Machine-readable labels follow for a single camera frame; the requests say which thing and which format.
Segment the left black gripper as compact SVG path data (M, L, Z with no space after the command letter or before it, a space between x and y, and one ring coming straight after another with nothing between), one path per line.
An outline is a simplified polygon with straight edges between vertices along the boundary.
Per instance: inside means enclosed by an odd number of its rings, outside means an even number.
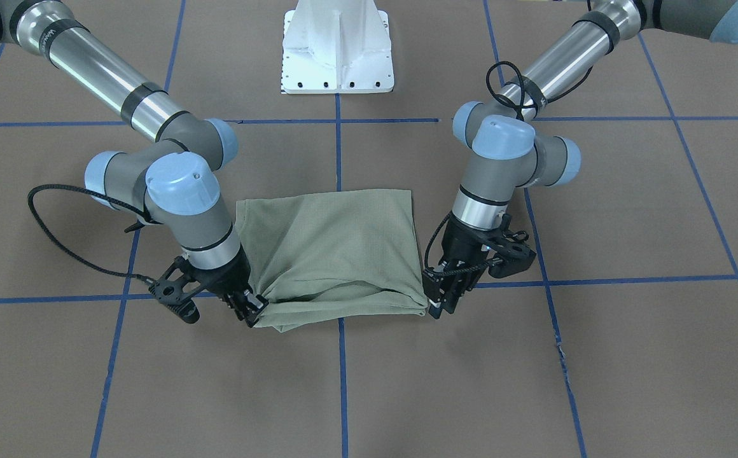
M440 244L442 257L435 267L430 267L430 250L441 229L445 230ZM429 239L422 255L422 286L429 301L428 314L433 319L439 319L443 313L452 315L462 295L475 287L489 266L483 231L466 225L450 212Z

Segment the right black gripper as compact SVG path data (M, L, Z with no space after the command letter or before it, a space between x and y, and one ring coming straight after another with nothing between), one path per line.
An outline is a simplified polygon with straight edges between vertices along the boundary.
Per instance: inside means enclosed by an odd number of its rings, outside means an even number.
M238 246L235 257L229 262L215 268L201 268L197 265L197 257L188 258L191 275L200 283L205 284L206 290L214 293L229 305L235 305L235 315L248 328L258 324L261 314L268 305L267 299L253 292L249 284L251 266L244 248Z

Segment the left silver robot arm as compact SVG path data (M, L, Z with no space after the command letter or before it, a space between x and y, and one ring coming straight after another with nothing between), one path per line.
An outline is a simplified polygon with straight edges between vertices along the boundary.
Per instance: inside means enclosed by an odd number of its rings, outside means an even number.
M537 254L528 233L510 227L512 197L519 188L569 183L581 168L581 151L531 123L645 29L738 44L738 1L593 1L526 70L509 61L489 67L491 100L466 102L454 114L453 135L471 156L454 205L435 231L442 236L442 257L422 271L433 319L454 313L483 273L502 279L532 266Z

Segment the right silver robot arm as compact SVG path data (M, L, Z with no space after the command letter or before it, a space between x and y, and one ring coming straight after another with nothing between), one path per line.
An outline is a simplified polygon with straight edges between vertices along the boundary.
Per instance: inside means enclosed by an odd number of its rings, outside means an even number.
M96 155L87 165L84 186L58 185L133 214L135 228L171 230L182 255L158 279L134 278L187 324L198 320L194 296L209 291L254 326L267 300L249 285L249 258L214 174L237 153L232 128L184 110L60 1L0 1L0 44L6 43L71 76L149 141L138 153Z

